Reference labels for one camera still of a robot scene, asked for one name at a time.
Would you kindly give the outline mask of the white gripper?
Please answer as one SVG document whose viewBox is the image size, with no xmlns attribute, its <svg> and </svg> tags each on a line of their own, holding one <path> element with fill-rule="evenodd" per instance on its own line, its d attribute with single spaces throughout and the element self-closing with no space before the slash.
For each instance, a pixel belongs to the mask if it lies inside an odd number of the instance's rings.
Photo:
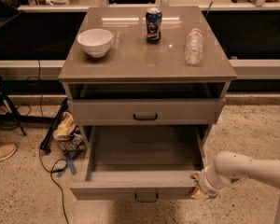
<svg viewBox="0 0 280 224">
<path fill-rule="evenodd" d="M 190 197 L 195 200 L 216 197 L 223 188 L 227 187 L 224 178 L 217 173 L 213 166 L 207 166 L 201 172 L 193 172 L 190 178 L 199 183 L 199 187 L 196 187 L 190 194 Z"/>
</svg>

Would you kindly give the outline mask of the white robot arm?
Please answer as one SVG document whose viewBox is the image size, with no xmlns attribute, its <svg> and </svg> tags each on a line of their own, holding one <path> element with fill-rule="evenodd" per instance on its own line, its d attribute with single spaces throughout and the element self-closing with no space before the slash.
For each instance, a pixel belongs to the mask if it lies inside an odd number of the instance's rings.
<svg viewBox="0 0 280 224">
<path fill-rule="evenodd" d="M 205 200 L 216 197 L 222 189 L 248 178 L 280 189 L 280 160 L 257 160 L 229 151 L 218 153 L 212 165 L 190 176 L 197 184 L 190 196 Z M 280 224 L 280 197 L 274 218 Z"/>
</svg>

